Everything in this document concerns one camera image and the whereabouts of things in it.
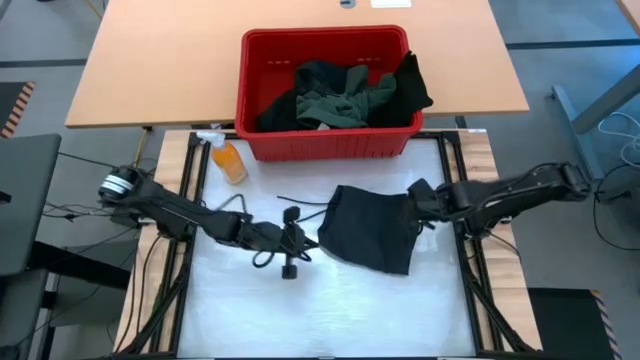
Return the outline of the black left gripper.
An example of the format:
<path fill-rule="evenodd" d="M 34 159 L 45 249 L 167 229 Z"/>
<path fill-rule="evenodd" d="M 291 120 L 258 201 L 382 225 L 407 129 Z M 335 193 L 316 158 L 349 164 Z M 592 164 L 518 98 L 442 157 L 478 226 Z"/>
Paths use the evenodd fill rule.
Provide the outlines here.
<path fill-rule="evenodd" d="M 271 263 L 276 253 L 281 253 L 285 255 L 281 277 L 283 279 L 297 278 L 298 269 L 293 263 L 293 259 L 298 258 L 303 251 L 319 247 L 317 242 L 305 238 L 302 248 L 302 242 L 298 240 L 299 227 L 296 223 L 299 217 L 300 208 L 292 206 L 283 212 L 283 227 L 270 222 L 258 222 L 250 225 L 250 247 L 256 251 L 252 259 L 252 265 L 255 268 L 266 267 Z"/>

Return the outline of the dark navy shorts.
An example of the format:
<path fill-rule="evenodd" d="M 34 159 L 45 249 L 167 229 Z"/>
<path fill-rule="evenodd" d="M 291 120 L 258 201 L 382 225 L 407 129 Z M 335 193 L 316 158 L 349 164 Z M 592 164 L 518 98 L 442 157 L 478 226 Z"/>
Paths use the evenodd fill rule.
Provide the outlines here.
<path fill-rule="evenodd" d="M 320 247 L 348 263 L 392 275 L 409 274 L 412 253 L 422 231 L 407 194 L 383 195 L 339 185 L 318 217 Z"/>

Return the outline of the black trousers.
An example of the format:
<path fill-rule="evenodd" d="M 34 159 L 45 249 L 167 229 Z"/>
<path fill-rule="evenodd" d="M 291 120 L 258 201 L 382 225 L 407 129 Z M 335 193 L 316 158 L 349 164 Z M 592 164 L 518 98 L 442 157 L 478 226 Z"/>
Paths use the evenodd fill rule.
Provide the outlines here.
<path fill-rule="evenodd" d="M 373 128 L 408 127 L 415 113 L 433 105 L 422 78 L 417 56 L 408 51 L 393 77 L 396 88 L 391 98 L 372 112 L 368 124 Z"/>

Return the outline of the green button shirt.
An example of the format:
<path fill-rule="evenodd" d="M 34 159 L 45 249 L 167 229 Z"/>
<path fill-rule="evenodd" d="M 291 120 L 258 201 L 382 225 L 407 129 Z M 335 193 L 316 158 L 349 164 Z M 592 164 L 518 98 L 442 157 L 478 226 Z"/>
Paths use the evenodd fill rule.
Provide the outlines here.
<path fill-rule="evenodd" d="M 368 127 L 369 116 L 391 98 L 396 88 L 393 73 L 383 74 L 374 85 L 369 85 L 368 79 L 369 67 L 357 65 L 348 68 L 343 92 L 319 95 L 310 91 L 298 96 L 297 119 L 318 120 L 329 128 Z"/>

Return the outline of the red plastic laundry basket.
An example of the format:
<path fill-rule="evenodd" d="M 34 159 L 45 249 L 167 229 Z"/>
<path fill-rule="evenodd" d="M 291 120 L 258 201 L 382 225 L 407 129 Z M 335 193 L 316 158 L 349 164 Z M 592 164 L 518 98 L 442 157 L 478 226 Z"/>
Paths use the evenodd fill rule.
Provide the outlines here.
<path fill-rule="evenodd" d="M 394 73 L 411 51 L 407 34 L 397 25 L 254 29 L 242 38 L 235 130 L 260 161 L 392 157 L 423 125 L 413 115 L 408 127 L 329 128 L 256 131 L 256 119 L 285 91 L 294 87 L 297 67 L 324 61 L 347 68 L 369 67 L 368 84 Z"/>

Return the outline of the orange spray bottle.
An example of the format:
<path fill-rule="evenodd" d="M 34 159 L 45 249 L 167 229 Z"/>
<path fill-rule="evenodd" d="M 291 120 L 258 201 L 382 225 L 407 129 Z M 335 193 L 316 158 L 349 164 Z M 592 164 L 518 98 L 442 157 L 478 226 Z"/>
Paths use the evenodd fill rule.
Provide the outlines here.
<path fill-rule="evenodd" d="M 243 182 L 247 175 L 246 166 L 235 148 L 226 139 L 226 135 L 218 132 L 198 131 L 196 136 L 209 143 L 210 157 L 231 185 Z"/>

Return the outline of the dark denim jeans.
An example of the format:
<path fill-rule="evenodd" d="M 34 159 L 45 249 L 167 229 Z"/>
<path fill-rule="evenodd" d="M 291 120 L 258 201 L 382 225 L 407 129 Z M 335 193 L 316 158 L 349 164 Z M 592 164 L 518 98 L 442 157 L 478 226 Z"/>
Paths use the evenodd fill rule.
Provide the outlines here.
<path fill-rule="evenodd" d="M 315 130 L 318 120 L 297 119 L 298 96 L 315 91 L 319 95 L 338 94 L 345 89 L 347 67 L 324 61 L 306 62 L 296 68 L 294 87 L 277 97 L 256 119 L 256 131 L 286 132 Z"/>

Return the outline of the grey metal desk leg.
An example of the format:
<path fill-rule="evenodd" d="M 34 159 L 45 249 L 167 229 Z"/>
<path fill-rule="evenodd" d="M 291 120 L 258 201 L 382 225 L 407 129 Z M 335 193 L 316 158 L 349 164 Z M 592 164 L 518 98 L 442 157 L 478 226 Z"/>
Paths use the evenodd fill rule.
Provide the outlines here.
<path fill-rule="evenodd" d="M 585 172 L 592 180 L 602 179 L 604 172 L 594 151 L 589 132 L 638 94 L 640 94 L 640 64 L 582 112 L 575 110 L 561 86 L 551 88 L 551 98 L 559 104 L 564 115 L 562 120 L 564 129 L 580 155 Z"/>

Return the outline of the light wooden desk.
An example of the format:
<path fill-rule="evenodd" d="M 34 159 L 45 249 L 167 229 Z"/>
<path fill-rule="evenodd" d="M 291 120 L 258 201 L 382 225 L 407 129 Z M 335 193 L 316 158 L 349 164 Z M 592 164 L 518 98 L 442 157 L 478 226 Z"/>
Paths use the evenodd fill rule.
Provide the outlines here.
<path fill-rule="evenodd" d="M 489 0 L 110 0 L 69 128 L 233 120 L 242 36 L 259 28 L 402 27 L 433 115 L 524 113 L 529 105 Z"/>

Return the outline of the dark grey office chair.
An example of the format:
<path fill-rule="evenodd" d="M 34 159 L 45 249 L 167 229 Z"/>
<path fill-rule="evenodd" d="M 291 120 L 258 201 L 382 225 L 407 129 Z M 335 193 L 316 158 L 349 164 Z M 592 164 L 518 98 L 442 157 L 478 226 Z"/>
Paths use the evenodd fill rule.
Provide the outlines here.
<path fill-rule="evenodd" d="M 0 360 L 27 360 L 50 273 L 125 289 L 130 273 L 38 242 L 61 137 L 0 140 Z"/>

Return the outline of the black aluminium table frame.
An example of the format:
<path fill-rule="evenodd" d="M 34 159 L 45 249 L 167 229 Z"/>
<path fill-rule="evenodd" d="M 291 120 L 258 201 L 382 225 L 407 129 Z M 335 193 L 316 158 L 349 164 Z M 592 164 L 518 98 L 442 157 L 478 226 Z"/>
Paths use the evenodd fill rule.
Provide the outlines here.
<path fill-rule="evenodd" d="M 416 137 L 440 139 L 445 144 L 445 169 L 458 181 L 465 178 L 493 180 L 497 170 L 487 132 L 484 129 L 426 129 Z M 196 177 L 204 173 L 208 154 L 199 144 L 193 131 L 171 130 L 165 133 L 155 177 L 174 192 L 183 192 L 189 199 L 197 195 Z M 493 301 L 510 326 L 527 344 L 537 350 L 543 348 L 539 329 L 520 260 L 509 249 L 516 244 L 512 227 L 500 224 L 494 235 L 482 243 L 473 258 L 475 275 L 486 271 L 483 288 L 492 292 Z M 140 253 L 136 256 L 127 289 L 127 299 L 114 345 L 108 360 L 175 360 L 177 358 L 178 302 L 174 300 L 157 326 L 152 340 L 147 341 L 138 354 L 127 355 L 124 349 L 136 337 L 137 325 L 144 325 L 151 316 L 154 301 L 162 296 L 164 278 L 174 280 L 183 260 L 183 245 L 157 243 L 158 231 L 146 225 L 139 239 Z"/>

